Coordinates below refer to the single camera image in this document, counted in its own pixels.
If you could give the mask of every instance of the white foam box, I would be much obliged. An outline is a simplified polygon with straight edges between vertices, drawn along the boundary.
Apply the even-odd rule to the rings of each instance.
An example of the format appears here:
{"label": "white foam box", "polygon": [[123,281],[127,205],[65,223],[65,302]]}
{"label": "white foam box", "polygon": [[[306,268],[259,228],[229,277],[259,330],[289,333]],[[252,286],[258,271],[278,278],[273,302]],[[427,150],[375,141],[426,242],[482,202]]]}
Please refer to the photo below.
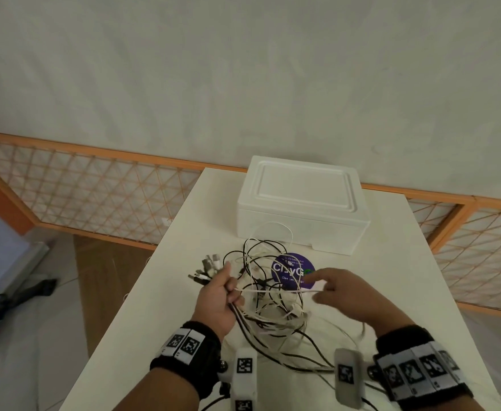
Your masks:
{"label": "white foam box", "polygon": [[240,238],[351,255],[370,224],[355,169],[254,156],[237,200]]}

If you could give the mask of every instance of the box lid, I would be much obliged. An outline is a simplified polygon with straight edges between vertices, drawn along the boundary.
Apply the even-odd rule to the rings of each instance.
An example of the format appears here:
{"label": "box lid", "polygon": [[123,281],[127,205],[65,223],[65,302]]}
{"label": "box lid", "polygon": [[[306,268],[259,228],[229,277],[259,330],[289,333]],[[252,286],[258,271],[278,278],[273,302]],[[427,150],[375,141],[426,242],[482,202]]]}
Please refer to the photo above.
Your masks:
{"label": "box lid", "polygon": [[355,169],[254,156],[239,209],[345,225],[370,222]]}

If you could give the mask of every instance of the white table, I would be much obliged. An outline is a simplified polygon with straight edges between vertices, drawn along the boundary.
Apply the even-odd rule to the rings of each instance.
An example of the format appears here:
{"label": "white table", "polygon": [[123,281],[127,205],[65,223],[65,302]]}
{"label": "white table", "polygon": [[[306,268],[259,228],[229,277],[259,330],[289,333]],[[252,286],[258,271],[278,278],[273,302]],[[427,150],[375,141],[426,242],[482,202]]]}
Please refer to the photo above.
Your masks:
{"label": "white table", "polygon": [[[62,411],[110,411],[146,374],[163,342],[190,318],[200,285],[187,275],[200,267],[204,255],[240,249],[244,241],[235,235],[235,208],[244,178],[240,172],[205,169]],[[292,245],[291,250],[306,256],[316,269],[342,267],[365,278],[446,346],[472,381],[471,389],[486,410],[501,410],[492,380],[405,197],[369,190],[364,193],[371,223],[352,256],[301,245]],[[306,298],[312,314],[358,335],[359,323],[329,307],[315,305],[309,294]],[[332,356],[336,346],[350,346],[338,331],[318,318],[310,319],[309,331],[327,355]],[[237,326],[227,341],[236,347],[243,344]],[[375,352],[374,342],[374,333],[367,329],[361,344],[365,356]],[[267,360],[260,361],[258,372],[262,409],[344,409],[336,402],[334,392],[315,375],[296,374]],[[379,410],[394,409],[380,393],[367,389],[367,397]],[[229,401],[214,405],[211,411],[226,409]]]}

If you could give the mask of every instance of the purple sticker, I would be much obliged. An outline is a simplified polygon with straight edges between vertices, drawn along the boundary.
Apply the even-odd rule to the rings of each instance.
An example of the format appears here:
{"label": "purple sticker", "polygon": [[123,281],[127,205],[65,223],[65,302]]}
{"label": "purple sticker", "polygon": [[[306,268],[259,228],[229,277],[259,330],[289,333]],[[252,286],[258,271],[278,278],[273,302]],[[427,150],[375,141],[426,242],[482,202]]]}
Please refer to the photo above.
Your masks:
{"label": "purple sticker", "polygon": [[[292,273],[296,280],[299,280],[304,276],[304,274],[315,271],[313,264],[305,256],[295,253],[278,256],[271,264],[271,268],[271,276],[274,277],[276,282],[281,283],[283,289],[285,290],[298,289],[296,282],[290,273]],[[313,283],[305,284],[303,281],[300,281],[301,288],[309,289],[313,286]]]}

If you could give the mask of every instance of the hand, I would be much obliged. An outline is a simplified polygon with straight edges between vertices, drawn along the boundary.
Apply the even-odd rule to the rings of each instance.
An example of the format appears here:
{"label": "hand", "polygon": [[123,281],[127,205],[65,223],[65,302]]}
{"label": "hand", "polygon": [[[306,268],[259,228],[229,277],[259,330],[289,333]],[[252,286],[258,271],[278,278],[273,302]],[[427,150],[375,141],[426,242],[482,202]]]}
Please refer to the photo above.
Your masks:
{"label": "hand", "polygon": [[235,316],[228,303],[242,306],[245,299],[237,287],[237,279],[230,276],[231,266],[227,262],[199,292],[192,320],[209,326],[217,334],[220,342],[233,329]]}
{"label": "hand", "polygon": [[414,322],[374,287],[347,269],[318,269],[303,277],[305,283],[325,280],[313,300],[338,309],[345,316],[370,325],[380,337]]}

